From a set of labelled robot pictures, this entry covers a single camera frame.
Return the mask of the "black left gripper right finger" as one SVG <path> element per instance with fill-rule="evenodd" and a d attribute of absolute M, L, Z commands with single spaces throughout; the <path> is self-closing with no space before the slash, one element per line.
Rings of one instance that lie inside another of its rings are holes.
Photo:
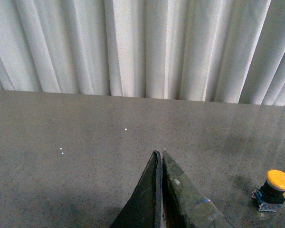
<path fill-rule="evenodd" d="M 232 228 L 212 200 L 202 195 L 167 152 L 162 152 L 162 196 L 168 228 Z"/>

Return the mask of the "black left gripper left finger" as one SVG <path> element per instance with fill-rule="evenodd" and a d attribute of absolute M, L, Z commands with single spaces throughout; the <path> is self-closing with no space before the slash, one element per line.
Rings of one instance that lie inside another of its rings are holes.
<path fill-rule="evenodd" d="M 152 155 L 126 205 L 115 218 L 112 228 L 159 228 L 162 208 L 162 159 Z"/>

